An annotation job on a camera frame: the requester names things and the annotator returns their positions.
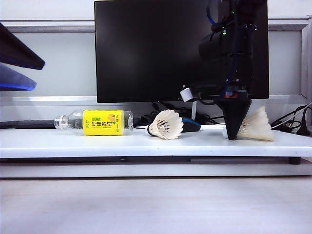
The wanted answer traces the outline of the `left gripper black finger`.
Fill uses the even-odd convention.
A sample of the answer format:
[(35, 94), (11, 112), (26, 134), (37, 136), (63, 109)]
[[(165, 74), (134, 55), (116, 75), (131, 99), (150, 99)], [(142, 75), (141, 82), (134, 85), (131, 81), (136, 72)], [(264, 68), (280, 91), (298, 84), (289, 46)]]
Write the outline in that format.
[(27, 76), (0, 64), (1, 91), (32, 91), (37, 83)]
[(0, 61), (18, 67), (42, 70), (45, 61), (0, 24)]

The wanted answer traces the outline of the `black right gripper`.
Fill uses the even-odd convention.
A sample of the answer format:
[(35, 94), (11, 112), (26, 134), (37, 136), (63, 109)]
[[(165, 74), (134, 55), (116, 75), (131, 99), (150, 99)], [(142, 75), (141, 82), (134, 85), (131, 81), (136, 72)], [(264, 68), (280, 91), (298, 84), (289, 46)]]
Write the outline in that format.
[(247, 86), (232, 83), (226, 91), (223, 91), (224, 88), (225, 86), (220, 84), (204, 84), (195, 88), (195, 94), (201, 100), (223, 98), (218, 100), (216, 104), (223, 112), (228, 139), (235, 140), (252, 100), (250, 98), (245, 100), (233, 99), (248, 94)]

